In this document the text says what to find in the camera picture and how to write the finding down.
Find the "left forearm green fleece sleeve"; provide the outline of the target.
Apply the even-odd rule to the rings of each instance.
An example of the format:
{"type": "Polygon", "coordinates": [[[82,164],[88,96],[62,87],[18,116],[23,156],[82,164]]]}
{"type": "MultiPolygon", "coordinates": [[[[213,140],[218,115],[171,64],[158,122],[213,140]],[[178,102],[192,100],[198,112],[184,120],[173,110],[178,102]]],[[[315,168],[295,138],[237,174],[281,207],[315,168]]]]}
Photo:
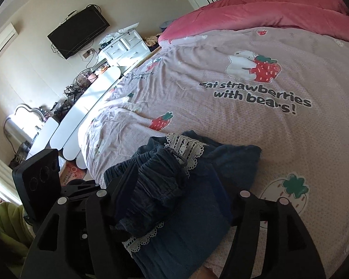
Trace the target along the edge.
{"type": "Polygon", "coordinates": [[[19,278],[34,234],[24,219],[24,207],[0,203],[0,278],[19,278]]]}

